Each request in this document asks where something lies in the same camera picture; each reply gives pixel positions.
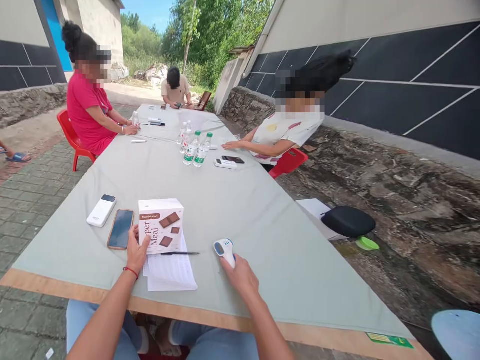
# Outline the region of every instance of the pen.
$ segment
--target pen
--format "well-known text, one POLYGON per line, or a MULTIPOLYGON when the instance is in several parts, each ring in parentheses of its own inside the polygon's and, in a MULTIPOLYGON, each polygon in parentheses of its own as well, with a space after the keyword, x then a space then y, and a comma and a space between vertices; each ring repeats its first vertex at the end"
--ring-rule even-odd
POLYGON ((190 251, 172 251, 172 252, 162 252, 160 255, 200 255, 199 252, 190 252, 190 251))

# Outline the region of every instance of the box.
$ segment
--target box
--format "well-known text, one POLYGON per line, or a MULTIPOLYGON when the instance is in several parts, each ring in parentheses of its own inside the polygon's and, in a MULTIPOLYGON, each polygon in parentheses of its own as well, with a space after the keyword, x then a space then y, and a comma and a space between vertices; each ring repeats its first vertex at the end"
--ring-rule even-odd
POLYGON ((151 242, 147 254, 181 251, 184 207, 177 199, 138 201, 140 244, 147 235, 151 242))

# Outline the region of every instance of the blue slipper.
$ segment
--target blue slipper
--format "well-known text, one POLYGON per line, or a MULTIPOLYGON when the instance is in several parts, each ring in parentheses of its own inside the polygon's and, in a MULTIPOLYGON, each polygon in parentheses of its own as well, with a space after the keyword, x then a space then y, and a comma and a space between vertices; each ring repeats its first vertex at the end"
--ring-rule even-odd
POLYGON ((15 155, 13 155, 13 157, 7 157, 6 160, 14 162, 14 163, 26 163, 26 162, 32 160, 32 158, 29 158, 28 160, 25 160, 25 157, 27 157, 27 156, 28 156, 27 154, 17 152, 15 155))

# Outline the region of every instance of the black hair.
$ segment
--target black hair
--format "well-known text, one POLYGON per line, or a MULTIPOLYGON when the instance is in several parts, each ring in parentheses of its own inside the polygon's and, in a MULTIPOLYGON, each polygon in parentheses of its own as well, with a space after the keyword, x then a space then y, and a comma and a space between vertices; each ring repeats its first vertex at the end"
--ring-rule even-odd
POLYGON ((293 99, 297 93, 305 98, 315 98, 316 93, 327 92, 350 72, 356 62, 351 50, 336 55, 321 56, 295 71, 293 77, 282 81, 280 98, 293 99))
POLYGON ((175 90, 180 86, 180 70, 176 66, 172 66, 168 69, 166 74, 166 82, 170 85, 172 90, 175 90))
POLYGON ((109 60, 111 56, 109 51, 99 50, 95 40, 72 21, 66 21, 63 24, 61 39, 65 43, 65 50, 68 51, 72 63, 76 63, 78 60, 109 60))

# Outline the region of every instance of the hand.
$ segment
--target hand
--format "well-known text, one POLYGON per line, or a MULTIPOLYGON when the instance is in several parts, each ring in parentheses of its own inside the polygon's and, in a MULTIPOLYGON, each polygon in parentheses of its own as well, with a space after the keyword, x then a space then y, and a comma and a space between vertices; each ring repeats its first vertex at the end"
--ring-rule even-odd
POLYGON ((231 149, 241 149, 244 147, 243 142, 240 141, 230 141, 227 143, 224 143, 222 146, 225 150, 231 150, 231 149))
POLYGON ((128 260, 126 262, 126 267, 132 269, 137 274, 140 274, 140 271, 147 260, 147 248, 150 245, 150 239, 150 235, 145 236, 145 239, 140 246, 139 226, 132 226, 128 232, 128 246, 126 248, 128 260))
POLYGON ((139 132, 138 127, 130 125, 123 128, 123 135, 137 135, 139 132))
POLYGON ((243 301, 247 302, 249 299, 260 296, 260 282, 250 267, 249 262, 238 254, 235 254, 235 257, 235 268, 232 268, 223 257, 220 258, 220 264, 223 270, 225 270, 230 284, 235 288, 243 301))

